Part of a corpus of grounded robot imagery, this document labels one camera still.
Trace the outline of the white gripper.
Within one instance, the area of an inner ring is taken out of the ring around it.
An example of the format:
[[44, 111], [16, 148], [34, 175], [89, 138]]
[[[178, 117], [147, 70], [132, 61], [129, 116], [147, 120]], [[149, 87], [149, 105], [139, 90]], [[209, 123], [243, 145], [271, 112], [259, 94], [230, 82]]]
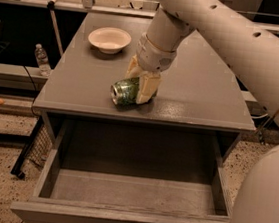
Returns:
[[148, 39], [146, 33], [141, 34], [138, 41], [136, 56], [130, 59], [125, 78], [139, 76], [139, 91], [136, 96], [136, 103], [148, 102], [156, 93], [161, 83], [160, 72], [171, 67], [177, 53], [175, 51], [163, 51], [155, 47]]

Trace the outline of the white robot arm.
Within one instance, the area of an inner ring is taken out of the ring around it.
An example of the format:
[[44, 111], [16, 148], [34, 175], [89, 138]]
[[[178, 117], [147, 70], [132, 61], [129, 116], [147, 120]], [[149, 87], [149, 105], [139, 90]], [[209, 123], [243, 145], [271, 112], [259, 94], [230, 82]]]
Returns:
[[[279, 126], [279, 38], [219, 0], [158, 0], [161, 7], [141, 36], [127, 70], [147, 102], [179, 43], [197, 30]], [[248, 172], [229, 223], [279, 223], [279, 145]]]

